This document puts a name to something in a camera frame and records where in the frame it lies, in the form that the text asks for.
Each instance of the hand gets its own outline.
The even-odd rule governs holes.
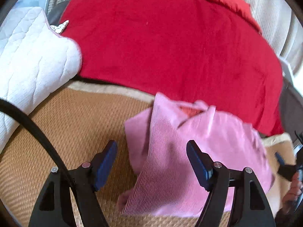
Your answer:
[[[296,201],[298,196],[302,194],[302,188],[303,184],[299,181],[299,173],[295,173],[291,180],[290,190],[282,199],[282,211],[284,214],[288,214],[291,208],[291,202]]]

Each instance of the red blanket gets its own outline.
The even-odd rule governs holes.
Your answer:
[[[203,100],[273,135],[280,63],[243,18],[206,0],[71,0],[63,36],[81,48],[80,76],[173,100]]]

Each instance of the metal screw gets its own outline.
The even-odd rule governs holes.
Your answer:
[[[214,166],[215,166],[215,168],[221,168],[222,167],[222,164],[220,163],[220,162],[215,162],[214,163]]]
[[[251,169],[250,167],[246,167],[246,168],[245,168],[245,171],[246,171],[247,173],[252,173],[252,169]]]
[[[82,164],[82,167],[83,167],[83,168],[89,168],[90,166],[91,166],[90,162],[84,162],[84,163]]]
[[[51,169],[51,172],[52,173],[57,173],[58,171],[58,167],[57,166],[54,166],[52,169]]]

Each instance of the bed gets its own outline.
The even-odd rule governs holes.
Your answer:
[[[55,5],[63,1],[66,0],[50,0],[49,11],[55,9]],[[290,7],[284,0],[274,0],[276,4],[274,7],[265,6],[267,0],[263,0],[262,5],[256,2],[258,0],[246,1],[251,3],[252,14],[261,25],[265,39],[277,55],[290,63],[294,76],[298,75],[302,63],[300,52],[302,52],[301,40],[303,33],[302,26]],[[68,167],[72,168],[82,161],[91,159],[93,154],[102,149],[105,145],[104,142],[111,138],[117,139],[123,145],[122,152],[126,153],[122,124],[128,117],[148,107],[152,100],[153,96],[129,88],[71,81],[61,89],[54,91],[32,112],[31,117],[50,137],[51,142],[56,144],[56,149],[62,154]],[[64,103],[64,106],[60,108],[58,103]],[[303,99],[296,88],[293,87],[293,82],[290,79],[285,78],[284,80],[280,109],[282,110],[281,117],[285,130],[290,133],[291,139],[296,145],[296,137],[293,131],[303,131]],[[100,113],[98,118],[94,117],[96,111]],[[83,116],[90,117],[90,120],[81,119]],[[99,134],[98,129],[104,130],[104,133]],[[68,140],[70,134],[80,135],[72,136],[73,140]],[[69,149],[66,149],[67,145],[75,146],[72,153]],[[287,153],[290,154],[289,162],[293,163],[292,147],[288,146]],[[10,138],[7,148],[4,149],[0,158],[0,177],[3,178],[0,183],[0,196],[2,199],[5,198],[4,203],[19,223],[22,226],[27,226],[39,189],[53,163],[21,127]],[[28,169],[27,160],[30,161],[30,169]],[[125,226],[128,224],[134,224],[134,226],[194,225],[195,218],[181,220],[179,218],[140,217],[126,219],[118,217],[113,202],[117,198],[117,192],[123,191],[124,188],[114,183],[115,176],[122,174],[128,178],[127,176],[130,174],[125,155],[121,154],[118,163],[120,163],[120,168],[114,171],[114,175],[110,179],[110,185],[113,188],[104,188],[103,194],[107,195],[105,198],[101,197],[101,194],[98,195],[101,206],[107,212],[106,217],[110,219],[111,226]],[[17,172],[14,168],[15,165],[18,165]],[[36,173],[39,175],[39,180],[31,188],[30,185],[33,185],[33,177]],[[134,176],[130,176],[126,185],[131,186],[133,183]],[[75,212],[75,215],[77,225],[81,226],[79,214]],[[227,219],[228,214],[222,219],[221,226],[226,226]]]

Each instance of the black clamp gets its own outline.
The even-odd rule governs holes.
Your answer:
[[[70,187],[58,167],[53,167],[35,203],[29,227],[76,227],[70,188],[74,194],[84,226],[108,227],[95,192],[103,187],[117,154],[117,143],[110,140],[91,162],[69,170],[75,182]]]
[[[243,171],[226,168],[201,152],[194,140],[186,152],[196,177],[209,195],[195,227],[218,227],[229,187],[235,187],[228,227],[275,227],[275,220],[265,193],[249,167]]]
[[[303,144],[303,136],[302,134],[298,135],[296,131],[294,132],[298,140]],[[298,154],[303,153],[303,149],[300,149]],[[293,175],[297,172],[299,174],[299,181],[303,181],[303,163],[301,161],[302,156],[297,156],[296,165],[288,165],[285,164],[284,159],[279,153],[275,153],[276,159],[280,164],[278,169],[278,174],[285,178],[288,181],[292,181]],[[288,204],[290,205],[290,219],[287,223],[287,226],[300,226],[302,221],[302,213],[303,213],[303,194],[301,194],[296,201],[289,201]]]

